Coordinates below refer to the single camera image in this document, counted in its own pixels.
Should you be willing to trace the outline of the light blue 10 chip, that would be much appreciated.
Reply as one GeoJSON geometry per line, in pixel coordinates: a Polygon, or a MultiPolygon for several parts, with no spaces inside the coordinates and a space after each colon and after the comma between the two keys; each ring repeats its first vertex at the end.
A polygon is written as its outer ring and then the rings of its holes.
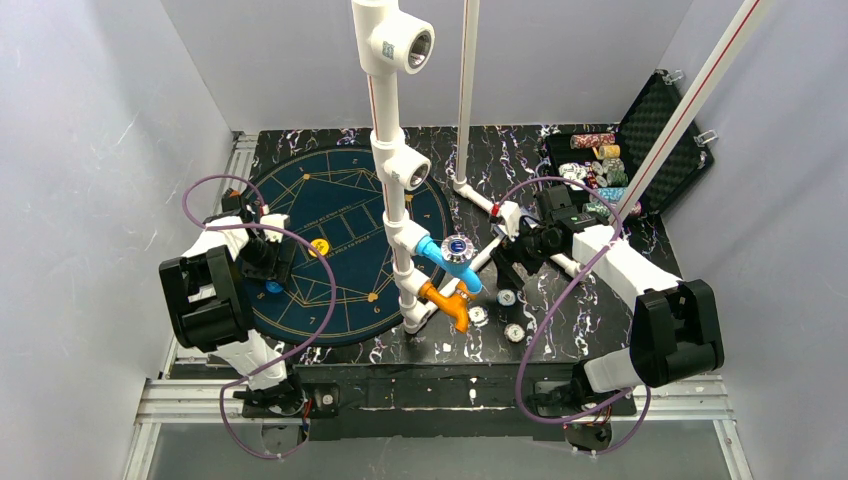
{"type": "Polygon", "coordinates": [[[517,302],[517,296],[513,290],[502,289],[497,293],[496,300],[499,305],[510,307],[517,302]]]}

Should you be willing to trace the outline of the blue button chip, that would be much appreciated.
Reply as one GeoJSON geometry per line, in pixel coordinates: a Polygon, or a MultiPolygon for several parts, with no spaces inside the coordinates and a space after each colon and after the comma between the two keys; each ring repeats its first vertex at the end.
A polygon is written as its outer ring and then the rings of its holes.
{"type": "Polygon", "coordinates": [[[279,294],[284,291],[284,286],[275,281],[267,281],[265,283],[265,288],[269,293],[272,294],[279,294]]]}

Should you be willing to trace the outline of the yellow button chip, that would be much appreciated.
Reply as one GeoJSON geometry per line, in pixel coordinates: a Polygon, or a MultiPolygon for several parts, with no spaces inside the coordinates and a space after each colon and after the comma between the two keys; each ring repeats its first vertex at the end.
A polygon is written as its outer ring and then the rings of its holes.
{"type": "Polygon", "coordinates": [[[313,257],[319,253],[322,256],[326,256],[330,251],[330,243],[324,238],[316,238],[310,242],[313,250],[309,252],[309,254],[313,257]]]}

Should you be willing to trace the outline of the grey white poker chip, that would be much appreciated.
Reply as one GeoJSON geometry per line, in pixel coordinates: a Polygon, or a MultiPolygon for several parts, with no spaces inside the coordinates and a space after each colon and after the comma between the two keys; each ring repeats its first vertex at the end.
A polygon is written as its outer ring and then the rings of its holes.
{"type": "Polygon", "coordinates": [[[504,328],[504,336],[509,342],[518,344],[526,338],[526,331],[521,325],[510,323],[504,328]]]}

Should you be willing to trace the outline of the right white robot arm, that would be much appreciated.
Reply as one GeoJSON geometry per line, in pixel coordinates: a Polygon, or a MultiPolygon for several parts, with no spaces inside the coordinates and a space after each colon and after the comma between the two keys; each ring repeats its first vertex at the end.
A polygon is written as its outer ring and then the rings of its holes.
{"type": "Polygon", "coordinates": [[[540,220],[520,217],[516,234],[492,252],[499,288],[522,287],[517,265],[532,275],[563,254],[629,301],[633,313],[628,346],[580,362],[573,393],[589,397],[639,385],[660,387],[723,366],[715,294],[706,282],[684,281],[650,262],[600,214],[576,203],[565,185],[544,189],[535,200],[540,220]]]}

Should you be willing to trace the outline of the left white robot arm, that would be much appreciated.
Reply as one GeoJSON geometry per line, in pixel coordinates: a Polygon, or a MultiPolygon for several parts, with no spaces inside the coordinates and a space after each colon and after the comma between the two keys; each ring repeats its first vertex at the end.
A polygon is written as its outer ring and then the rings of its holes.
{"type": "Polygon", "coordinates": [[[160,264],[164,298],[180,345],[222,358],[257,394],[289,394],[295,387],[284,362],[254,372],[281,354],[258,332],[247,289],[250,280],[283,282],[283,235],[247,223],[286,228],[291,220],[266,205],[254,208],[228,190],[222,212],[203,220],[195,243],[160,264]]]}

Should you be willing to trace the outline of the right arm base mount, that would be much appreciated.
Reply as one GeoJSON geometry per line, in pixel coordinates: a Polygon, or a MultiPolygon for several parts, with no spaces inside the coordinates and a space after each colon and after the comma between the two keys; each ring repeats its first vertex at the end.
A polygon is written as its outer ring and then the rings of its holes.
{"type": "Polygon", "coordinates": [[[627,406],[627,395],[620,390],[594,393],[584,389],[577,380],[542,381],[533,386],[525,402],[533,414],[542,418],[588,413],[573,423],[563,425],[565,441],[578,452],[598,454],[613,446],[611,420],[614,410],[621,406],[624,413],[631,411],[627,406]]]}

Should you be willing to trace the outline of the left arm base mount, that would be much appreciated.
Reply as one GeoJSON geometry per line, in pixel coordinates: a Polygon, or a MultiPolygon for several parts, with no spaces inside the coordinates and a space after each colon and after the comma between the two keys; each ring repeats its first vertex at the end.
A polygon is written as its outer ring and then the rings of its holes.
{"type": "Polygon", "coordinates": [[[325,419],[338,415],[340,388],[332,383],[302,383],[286,380],[264,389],[236,391],[232,397],[243,402],[245,418],[325,419]]]}

